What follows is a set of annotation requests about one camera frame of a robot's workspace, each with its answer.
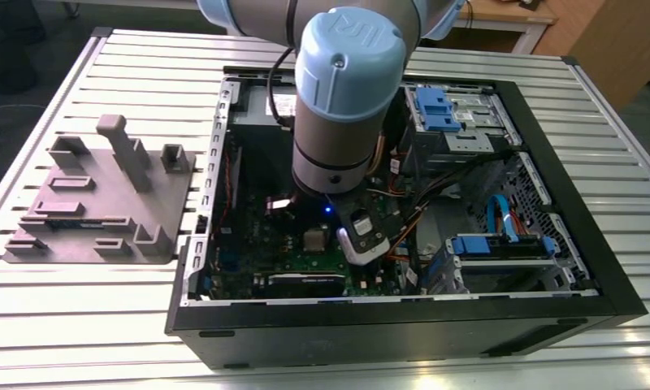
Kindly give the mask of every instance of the floor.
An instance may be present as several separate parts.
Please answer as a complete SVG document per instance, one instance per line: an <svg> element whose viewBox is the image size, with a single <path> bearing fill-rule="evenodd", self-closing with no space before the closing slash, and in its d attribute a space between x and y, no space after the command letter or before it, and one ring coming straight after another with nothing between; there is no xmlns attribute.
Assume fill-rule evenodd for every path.
<svg viewBox="0 0 650 390"><path fill-rule="evenodd" d="M67 18L61 4L55 2L36 4L49 36L47 41L27 48L40 76L39 85L20 95L0 95L0 105L47 106L49 104L96 26L187 33L223 33L223 29L212 26L197 11L81 5L81 16L71 20ZM650 153L650 88L641 91L636 101L621 114ZM35 107L0 110L0 180L40 115L41 110Z"/></svg>

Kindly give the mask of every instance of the slotted table surface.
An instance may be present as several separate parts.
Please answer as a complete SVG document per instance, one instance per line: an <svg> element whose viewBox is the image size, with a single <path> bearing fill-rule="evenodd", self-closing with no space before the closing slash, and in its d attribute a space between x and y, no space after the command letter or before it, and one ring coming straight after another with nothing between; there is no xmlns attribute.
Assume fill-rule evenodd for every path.
<svg viewBox="0 0 650 390"><path fill-rule="evenodd" d="M121 114L148 150L180 143L204 167L224 67L271 67L281 52L243 37L115 30L91 38L0 184L0 385L650 388L650 314L527 357L212 372L164 334L176 262L4 262L3 247L53 164L45 148L55 138L79 135L103 147L97 118ZM519 84L650 311L650 158L580 68L560 58L420 49L408 74ZM197 172L192 185L201 181ZM195 225L197 194L189 193L181 233Z"/></svg>

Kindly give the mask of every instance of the black cable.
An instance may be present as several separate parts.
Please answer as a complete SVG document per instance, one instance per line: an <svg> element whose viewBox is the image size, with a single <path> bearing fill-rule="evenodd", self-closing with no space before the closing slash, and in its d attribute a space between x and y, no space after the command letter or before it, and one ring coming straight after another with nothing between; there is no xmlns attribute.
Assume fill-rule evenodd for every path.
<svg viewBox="0 0 650 390"><path fill-rule="evenodd" d="M469 29L473 29L475 26L475 6L472 0L468 0L468 8L469 8Z"/></svg>
<svg viewBox="0 0 650 390"><path fill-rule="evenodd" d="M287 10L287 42L291 48L296 49L296 40L293 39L293 18L296 16L296 7L299 0L289 0Z"/></svg>
<svg viewBox="0 0 650 390"><path fill-rule="evenodd" d="M275 91L272 90L272 84L275 81L275 73L277 69L281 66L281 63L284 63L284 60L287 57L291 55L293 51L293 48L288 48L284 50L284 53L281 54L280 58L277 59L277 62L275 63L275 66L271 69L271 73L268 75L268 97L271 99L271 110L272 110L272 116L275 117L275 121L280 124L280 126L285 128L291 128L291 123L287 121L287 118L280 116L280 113L277 111L277 105L275 104Z"/></svg>
<svg viewBox="0 0 650 390"><path fill-rule="evenodd" d="M468 20L465 20L465 25L463 28L469 28L469 20L472 19L472 11L469 10L469 2L468 2Z"/></svg>
<svg viewBox="0 0 650 390"><path fill-rule="evenodd" d="M439 177L432 181L432 183L427 186L427 188L420 191L416 195L416 199L412 202L413 209L421 205L427 200L429 200L433 196L441 194L441 192L452 186L457 181L477 167L483 166L484 164L492 161L500 161L505 158L511 157L515 154L515 151L508 149L497 153L485 154L471 161L465 162L457 169Z"/></svg>

